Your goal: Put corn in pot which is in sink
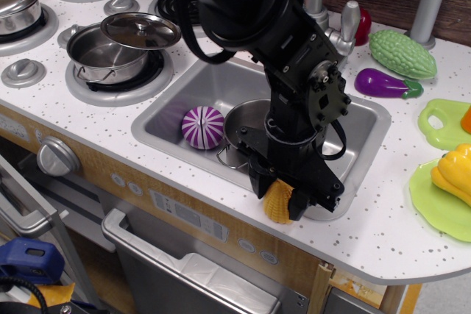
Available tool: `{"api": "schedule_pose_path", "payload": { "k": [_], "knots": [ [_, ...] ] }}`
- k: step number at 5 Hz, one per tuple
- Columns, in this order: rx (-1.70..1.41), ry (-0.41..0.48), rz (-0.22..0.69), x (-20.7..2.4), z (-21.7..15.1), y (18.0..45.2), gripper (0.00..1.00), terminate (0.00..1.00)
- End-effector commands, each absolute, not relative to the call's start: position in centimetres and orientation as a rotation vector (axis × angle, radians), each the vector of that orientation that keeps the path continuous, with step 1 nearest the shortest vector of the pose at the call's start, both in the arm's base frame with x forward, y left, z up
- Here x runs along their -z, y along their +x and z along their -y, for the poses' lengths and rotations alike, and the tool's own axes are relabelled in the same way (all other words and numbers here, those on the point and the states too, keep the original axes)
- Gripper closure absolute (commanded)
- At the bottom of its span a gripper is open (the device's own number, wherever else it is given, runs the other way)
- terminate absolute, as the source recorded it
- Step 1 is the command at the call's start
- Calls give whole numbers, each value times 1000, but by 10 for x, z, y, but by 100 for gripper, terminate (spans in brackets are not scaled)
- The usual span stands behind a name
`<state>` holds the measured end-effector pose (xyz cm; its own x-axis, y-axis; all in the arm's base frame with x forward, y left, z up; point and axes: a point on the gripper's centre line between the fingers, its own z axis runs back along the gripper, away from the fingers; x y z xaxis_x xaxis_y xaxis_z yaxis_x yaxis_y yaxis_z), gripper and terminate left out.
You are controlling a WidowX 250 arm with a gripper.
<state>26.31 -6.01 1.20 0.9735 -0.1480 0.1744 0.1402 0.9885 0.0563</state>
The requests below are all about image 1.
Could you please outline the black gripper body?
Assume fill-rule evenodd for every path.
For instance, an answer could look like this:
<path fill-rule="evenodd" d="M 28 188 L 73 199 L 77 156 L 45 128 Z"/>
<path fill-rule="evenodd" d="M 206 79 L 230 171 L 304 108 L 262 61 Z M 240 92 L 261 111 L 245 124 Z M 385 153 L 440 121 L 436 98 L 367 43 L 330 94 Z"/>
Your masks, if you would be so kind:
<path fill-rule="evenodd" d="M 239 149 L 248 154 L 257 153 L 268 160 L 277 170 L 278 178 L 293 189 L 312 192 L 311 206 L 319 205 L 333 212 L 344 192 L 344 185 L 327 166 L 345 153 L 345 147 L 334 154 L 323 154 L 326 130 L 321 129 L 300 141 L 279 140 L 270 131 L 243 126 L 237 131 Z"/>

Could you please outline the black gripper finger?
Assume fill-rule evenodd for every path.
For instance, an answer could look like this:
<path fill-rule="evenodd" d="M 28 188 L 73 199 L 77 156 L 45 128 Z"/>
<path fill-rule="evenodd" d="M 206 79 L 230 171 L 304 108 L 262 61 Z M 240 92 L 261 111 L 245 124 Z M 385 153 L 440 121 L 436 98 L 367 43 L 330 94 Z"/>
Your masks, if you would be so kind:
<path fill-rule="evenodd" d="M 250 155 L 248 166 L 253 192 L 259 199 L 262 199 L 272 183 L 278 178 L 278 170 L 257 153 Z"/>
<path fill-rule="evenodd" d="M 289 219 L 299 221 L 305 211 L 311 206 L 312 192 L 309 190 L 295 188 L 291 192 L 291 198 L 288 201 Z"/>

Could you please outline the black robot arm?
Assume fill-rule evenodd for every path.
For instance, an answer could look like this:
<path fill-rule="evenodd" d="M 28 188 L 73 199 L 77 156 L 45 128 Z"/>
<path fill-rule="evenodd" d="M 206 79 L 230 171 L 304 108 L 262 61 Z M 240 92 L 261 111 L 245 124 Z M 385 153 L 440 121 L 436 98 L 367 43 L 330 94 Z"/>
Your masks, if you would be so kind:
<path fill-rule="evenodd" d="M 220 64 L 248 51 L 271 89 L 262 129 L 240 126 L 238 147 L 249 158 L 252 189 L 264 197 L 276 180 L 288 184 L 285 208 L 297 221 L 310 206 L 336 209 L 344 186 L 322 153 L 325 130 L 345 133 L 339 118 L 350 97 L 337 68 L 340 55 L 300 0 L 174 0 L 189 49 Z"/>

